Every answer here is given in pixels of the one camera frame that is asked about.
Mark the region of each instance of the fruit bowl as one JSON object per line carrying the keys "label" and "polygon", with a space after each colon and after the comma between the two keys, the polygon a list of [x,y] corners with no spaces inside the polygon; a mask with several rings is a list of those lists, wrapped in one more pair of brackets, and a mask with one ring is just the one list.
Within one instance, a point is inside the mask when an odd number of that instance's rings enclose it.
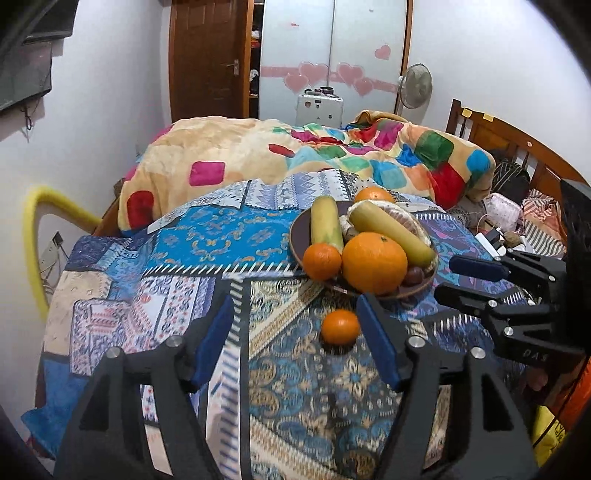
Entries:
{"label": "fruit bowl", "polygon": [[[339,215],[346,215],[347,210],[353,205],[353,202],[340,200],[336,202],[336,205],[339,210]],[[310,246],[310,244],[310,209],[307,209],[296,217],[290,227],[291,253],[301,267],[303,266],[302,258],[304,257],[304,252]],[[433,277],[435,276],[436,272],[437,265],[433,269],[433,272],[426,276],[421,283],[408,287],[400,285],[398,289],[392,293],[378,296],[378,298],[381,300],[394,300],[404,299],[406,297],[416,295],[426,288],[429,288],[431,282],[433,282]],[[349,285],[349,283],[340,274],[336,278],[331,278],[330,280],[325,281],[324,284],[332,290],[345,293],[351,297],[358,297],[361,295],[361,292]]]}

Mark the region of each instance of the colorful blanket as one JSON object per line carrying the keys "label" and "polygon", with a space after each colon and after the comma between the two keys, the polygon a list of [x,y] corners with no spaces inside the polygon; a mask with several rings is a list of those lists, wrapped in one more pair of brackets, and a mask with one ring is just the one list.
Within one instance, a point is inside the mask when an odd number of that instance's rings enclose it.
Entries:
{"label": "colorful blanket", "polygon": [[[350,200],[359,177],[339,170],[298,173],[278,185],[244,181],[183,206],[132,238],[86,236],[75,246],[51,302],[41,356],[46,399],[23,420],[56,455],[89,375],[110,346],[154,348],[199,322],[212,299],[229,292],[233,326],[211,381],[191,397],[198,422],[225,478],[366,479],[373,477],[401,395],[385,385],[360,336],[348,351],[319,342],[324,315],[354,300],[307,279],[288,247],[288,230],[314,198]],[[433,203],[417,214],[439,253],[442,281],[523,301],[510,283],[453,274],[454,254],[488,258],[480,243]],[[474,346],[492,354],[475,317],[437,304],[433,289],[385,305],[392,321],[442,348]],[[496,360],[509,386],[519,368]],[[148,443],[159,470],[170,472],[154,396],[141,388]],[[449,388],[438,401],[426,457],[441,454]]]}
{"label": "colorful blanket", "polygon": [[495,167],[490,154],[461,138],[401,120],[362,112],[344,130],[219,116],[180,120],[126,176],[119,228],[137,231],[235,182],[277,184],[295,173],[326,168],[429,198],[445,209],[464,194],[479,201],[489,193]]}

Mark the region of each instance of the black bag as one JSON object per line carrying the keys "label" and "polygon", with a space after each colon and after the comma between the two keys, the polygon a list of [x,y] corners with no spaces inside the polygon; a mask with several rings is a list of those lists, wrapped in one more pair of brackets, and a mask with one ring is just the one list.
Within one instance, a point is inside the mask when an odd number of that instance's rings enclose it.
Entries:
{"label": "black bag", "polygon": [[530,174],[517,163],[505,158],[504,150],[490,150],[496,162],[491,192],[500,193],[521,205],[530,191]]}

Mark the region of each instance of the silver bolt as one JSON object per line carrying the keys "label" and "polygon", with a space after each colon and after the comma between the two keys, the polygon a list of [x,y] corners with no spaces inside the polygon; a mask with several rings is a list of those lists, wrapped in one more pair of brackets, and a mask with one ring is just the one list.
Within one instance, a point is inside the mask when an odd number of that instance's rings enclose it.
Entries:
{"label": "silver bolt", "polygon": [[166,339],[166,346],[176,348],[183,343],[183,337],[180,335],[173,335]]}
{"label": "silver bolt", "polygon": [[486,352],[479,346],[476,346],[470,350],[470,353],[474,358],[484,358],[486,356]]}
{"label": "silver bolt", "polygon": [[107,349],[105,355],[107,358],[117,358],[119,355],[121,355],[122,351],[123,350],[121,350],[121,348],[118,346],[111,346]]}
{"label": "silver bolt", "polygon": [[408,344],[415,348],[423,348],[425,346],[425,339],[414,335],[408,339]]}

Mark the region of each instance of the pink heart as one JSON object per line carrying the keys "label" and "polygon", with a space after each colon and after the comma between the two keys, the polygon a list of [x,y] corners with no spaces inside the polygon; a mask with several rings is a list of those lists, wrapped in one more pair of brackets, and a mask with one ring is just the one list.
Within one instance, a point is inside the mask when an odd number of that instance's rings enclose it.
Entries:
{"label": "pink heart", "polygon": [[374,55],[378,60],[389,60],[391,53],[392,50],[390,49],[390,46],[384,44],[374,52]]}
{"label": "pink heart", "polygon": [[352,67],[348,63],[339,63],[336,73],[343,79],[347,86],[354,84],[355,80],[363,78],[363,67],[356,65]]}
{"label": "pink heart", "polygon": [[355,90],[357,90],[357,93],[362,97],[366,96],[374,89],[374,83],[367,77],[355,80],[353,86],[355,87]]}
{"label": "pink heart", "polygon": [[314,65],[309,61],[303,61],[300,63],[299,72],[308,77],[310,81],[310,86],[316,85],[319,81],[324,80],[324,82],[328,81],[329,78],[329,66],[324,65],[323,63],[319,63]]}
{"label": "pink heart", "polygon": [[300,75],[299,73],[288,73],[283,77],[283,83],[294,93],[300,92],[306,85],[308,85],[308,77]]}

